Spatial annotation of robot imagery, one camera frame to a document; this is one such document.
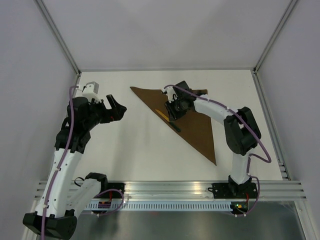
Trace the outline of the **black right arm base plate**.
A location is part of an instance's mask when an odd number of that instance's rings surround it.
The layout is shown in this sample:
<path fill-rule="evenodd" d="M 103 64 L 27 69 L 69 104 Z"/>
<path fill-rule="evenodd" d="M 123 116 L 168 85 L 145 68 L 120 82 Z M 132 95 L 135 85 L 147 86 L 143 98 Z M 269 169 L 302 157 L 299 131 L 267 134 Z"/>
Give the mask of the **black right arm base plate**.
<path fill-rule="evenodd" d="M 207 190 L 213 194 L 214 199 L 256 199 L 258 197 L 257 185 L 253 182 L 241 185 L 215 182 Z"/>

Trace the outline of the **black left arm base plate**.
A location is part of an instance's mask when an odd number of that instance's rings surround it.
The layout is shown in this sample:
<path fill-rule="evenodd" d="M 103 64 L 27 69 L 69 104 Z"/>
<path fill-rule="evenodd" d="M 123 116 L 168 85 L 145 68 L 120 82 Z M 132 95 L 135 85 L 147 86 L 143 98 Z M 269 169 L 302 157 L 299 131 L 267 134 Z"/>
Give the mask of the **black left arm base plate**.
<path fill-rule="evenodd" d="M 102 199 L 121 199 L 121 194 L 125 193 L 125 183 L 124 182 L 110 182 L 107 187 L 101 190 L 99 198 Z"/>

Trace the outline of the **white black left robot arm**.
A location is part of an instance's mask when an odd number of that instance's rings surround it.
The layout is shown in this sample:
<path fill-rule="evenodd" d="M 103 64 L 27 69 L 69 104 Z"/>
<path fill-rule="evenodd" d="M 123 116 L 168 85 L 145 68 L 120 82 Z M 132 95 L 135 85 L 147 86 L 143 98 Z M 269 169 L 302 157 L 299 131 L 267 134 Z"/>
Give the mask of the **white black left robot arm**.
<path fill-rule="evenodd" d="M 123 197 L 121 189 L 109 187 L 103 173 L 90 172 L 76 192 L 69 196 L 75 170 L 91 139 L 90 131 L 99 124 L 123 118 L 127 108 L 109 94 L 103 100 L 89 96 L 70 99 L 67 116 L 56 136 L 52 168 L 41 199 L 34 212 L 26 213 L 22 223 L 41 239 L 69 240 L 77 227 L 78 217 L 93 198 Z"/>

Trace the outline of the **brown cloth napkin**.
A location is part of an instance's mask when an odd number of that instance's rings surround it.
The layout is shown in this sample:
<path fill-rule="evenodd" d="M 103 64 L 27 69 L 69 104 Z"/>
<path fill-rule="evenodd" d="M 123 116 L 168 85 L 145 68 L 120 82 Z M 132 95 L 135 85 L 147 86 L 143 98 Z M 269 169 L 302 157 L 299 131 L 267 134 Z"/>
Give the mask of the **brown cloth napkin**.
<path fill-rule="evenodd" d="M 156 112 L 156 109 L 158 109 L 167 117 L 169 117 L 165 108 L 165 102 L 168 100 L 168 98 L 160 89 L 144 89 L 135 86 L 131 86 L 130 89 L 178 136 L 185 140 L 185 142 L 191 145 L 214 165 L 217 164 L 212 121 L 210 117 L 190 110 L 182 118 L 172 121 L 178 128 L 181 129 L 181 132 L 177 132 L 162 116 Z"/>

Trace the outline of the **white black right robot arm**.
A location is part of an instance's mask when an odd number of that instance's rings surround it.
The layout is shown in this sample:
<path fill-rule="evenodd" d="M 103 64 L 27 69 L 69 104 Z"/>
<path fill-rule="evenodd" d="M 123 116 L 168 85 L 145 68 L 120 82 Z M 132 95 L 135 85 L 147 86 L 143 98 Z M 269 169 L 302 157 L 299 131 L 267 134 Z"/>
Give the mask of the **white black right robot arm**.
<path fill-rule="evenodd" d="M 256 148 L 261 132 L 250 108 L 233 110 L 209 98 L 202 90 L 192 90 L 185 81 L 167 85 L 162 90 L 167 96 L 165 108 L 170 121 L 177 121 L 189 111 L 203 114 L 224 127 L 226 144 L 232 152 L 232 168 L 228 177 L 228 192 L 241 197 L 252 181 L 248 174 L 249 155 Z"/>

